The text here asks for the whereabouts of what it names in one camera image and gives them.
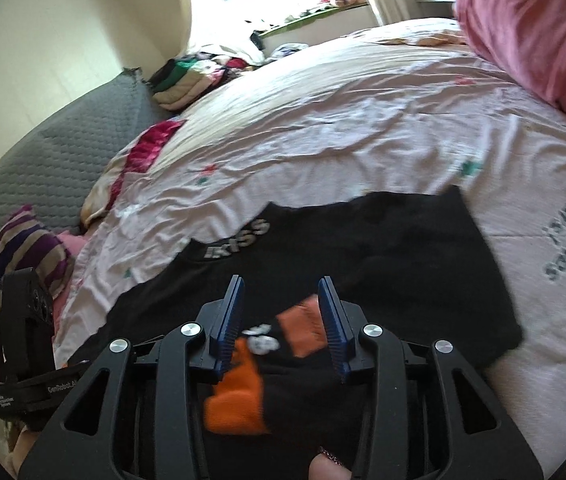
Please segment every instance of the folded clothes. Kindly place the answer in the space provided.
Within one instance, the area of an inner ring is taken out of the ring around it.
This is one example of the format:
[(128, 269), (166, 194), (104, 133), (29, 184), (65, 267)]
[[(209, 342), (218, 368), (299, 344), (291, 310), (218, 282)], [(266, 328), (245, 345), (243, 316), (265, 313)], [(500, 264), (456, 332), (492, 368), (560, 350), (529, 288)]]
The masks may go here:
[(163, 92), (154, 94), (154, 99), (161, 105), (171, 105), (185, 97), (195, 85), (205, 80), (208, 74), (220, 68), (221, 66), (213, 61), (197, 61), (188, 68), (180, 80), (173, 86)]
[(274, 49), (274, 52), (272, 52), (265, 60), (265, 64), (274, 63), (279, 59), (291, 56), (292, 54), (305, 50), (308, 47), (309, 45), (307, 43), (284, 43)]
[(154, 75), (151, 78), (149, 78), (147, 82), (150, 84), (152, 88), (156, 88), (157, 85), (165, 81), (170, 76), (175, 66), (176, 66), (176, 60), (169, 59), (162, 67), (160, 67), (154, 73)]
[(170, 72), (170, 74), (159, 82), (156, 86), (154, 86), (155, 92), (163, 92), (168, 88), (174, 86), (179, 80), (188, 72), (191, 66), (197, 63), (198, 60), (191, 59), (187, 61), (178, 60), (174, 63), (174, 68)]
[(183, 95), (178, 101), (170, 103), (170, 104), (162, 104), (160, 105), (162, 108), (169, 110), (171, 112), (177, 112), (182, 110), (187, 105), (194, 102), (197, 98), (199, 98), (203, 92), (205, 92), (210, 86), (215, 85), (220, 78), (219, 75), (210, 74), (210, 75), (203, 75), (201, 79), (199, 79), (192, 88), (188, 90), (188, 92)]
[(239, 57), (231, 57), (226, 63), (223, 63), (227, 68), (245, 69), (249, 67), (247, 62)]

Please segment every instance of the bedspread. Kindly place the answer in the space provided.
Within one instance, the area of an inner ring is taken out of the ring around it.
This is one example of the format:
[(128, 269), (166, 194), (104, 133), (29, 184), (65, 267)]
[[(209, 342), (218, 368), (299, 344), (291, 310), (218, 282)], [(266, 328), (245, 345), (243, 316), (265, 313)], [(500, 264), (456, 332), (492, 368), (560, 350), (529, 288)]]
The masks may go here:
[[(128, 176), (79, 255), (57, 364), (105, 322), (121, 293), (154, 277), (191, 237), (228, 237), (269, 201), (301, 207), (456, 184), (525, 329), (522, 346), (488, 375), (549, 476), (566, 458), (566, 117), (460, 49), (343, 38), (188, 110), (191, 128), (203, 111), (214, 118), (204, 140), (179, 136), (181, 154), (165, 155), (160, 171)], [(286, 71), (289, 94), (256, 83), (280, 83)], [(250, 99), (253, 88), (261, 94)]]

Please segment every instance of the gray blanket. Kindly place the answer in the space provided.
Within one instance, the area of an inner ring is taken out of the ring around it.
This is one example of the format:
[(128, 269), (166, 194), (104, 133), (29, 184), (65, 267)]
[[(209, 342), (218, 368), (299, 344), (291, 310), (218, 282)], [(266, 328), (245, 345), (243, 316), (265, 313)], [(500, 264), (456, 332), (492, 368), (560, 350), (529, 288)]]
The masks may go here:
[(54, 231), (76, 231), (82, 203), (109, 159), (167, 117), (135, 71), (70, 103), (0, 160), (0, 227), (31, 204)]

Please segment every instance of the black gripper frame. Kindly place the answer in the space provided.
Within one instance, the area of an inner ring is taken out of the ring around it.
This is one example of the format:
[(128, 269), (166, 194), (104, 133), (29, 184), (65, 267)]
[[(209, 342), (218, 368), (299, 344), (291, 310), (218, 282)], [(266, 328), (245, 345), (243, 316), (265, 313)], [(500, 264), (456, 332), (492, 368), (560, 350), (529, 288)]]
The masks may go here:
[(51, 416), (19, 480), (207, 479), (197, 383), (216, 384), (228, 367), (242, 292), (234, 276), (196, 322), (135, 347), (112, 341)]
[(0, 418), (40, 431), (88, 368), (54, 367), (52, 297), (34, 269), (2, 280), (0, 308)]
[(336, 371), (368, 384), (353, 479), (543, 479), (514, 421), (451, 343), (428, 348), (370, 325), (358, 305), (339, 300), (329, 277), (319, 282), (319, 304), (324, 321), (336, 315), (344, 328), (338, 355), (348, 363), (336, 359)]

